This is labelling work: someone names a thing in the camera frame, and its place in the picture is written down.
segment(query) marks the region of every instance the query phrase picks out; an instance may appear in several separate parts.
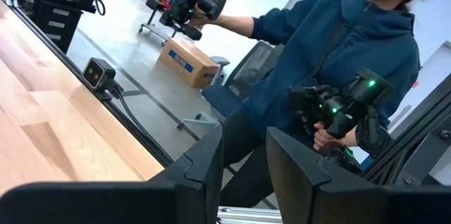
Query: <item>concrete floor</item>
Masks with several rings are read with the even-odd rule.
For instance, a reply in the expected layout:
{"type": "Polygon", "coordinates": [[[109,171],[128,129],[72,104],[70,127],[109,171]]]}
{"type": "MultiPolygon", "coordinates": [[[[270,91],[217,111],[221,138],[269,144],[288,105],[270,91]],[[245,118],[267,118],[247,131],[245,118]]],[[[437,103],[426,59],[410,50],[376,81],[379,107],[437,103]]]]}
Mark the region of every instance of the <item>concrete floor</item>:
{"type": "MultiPolygon", "coordinates": [[[[85,13],[81,17],[67,56],[80,70],[91,57],[108,61],[116,69],[116,80],[125,90],[130,110],[162,148],[177,159],[196,138],[208,132],[205,127],[188,125],[190,134],[176,130],[177,124],[183,118],[194,118],[200,110],[209,111],[209,105],[198,89],[191,88],[158,61],[163,40],[146,30],[138,32],[140,23],[146,23],[151,13],[144,4],[146,0],[102,1],[106,15],[85,13]]],[[[158,19],[159,14],[154,21],[158,28],[172,33],[158,19]]],[[[116,105],[122,108],[119,101],[116,105]]],[[[225,170],[223,184],[232,176],[225,170]]],[[[268,201],[277,206],[274,195],[268,201]]],[[[257,207],[267,209],[268,202],[257,207]]]]}

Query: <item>wooden table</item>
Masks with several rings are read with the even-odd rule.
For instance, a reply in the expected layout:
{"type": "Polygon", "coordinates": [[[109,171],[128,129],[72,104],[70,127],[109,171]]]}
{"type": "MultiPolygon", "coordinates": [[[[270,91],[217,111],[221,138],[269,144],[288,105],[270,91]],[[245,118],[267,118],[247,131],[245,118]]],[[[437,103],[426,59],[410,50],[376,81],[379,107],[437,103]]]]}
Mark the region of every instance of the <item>wooden table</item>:
{"type": "Polygon", "coordinates": [[[148,180],[161,170],[0,1],[0,195],[28,182],[148,180]]]}

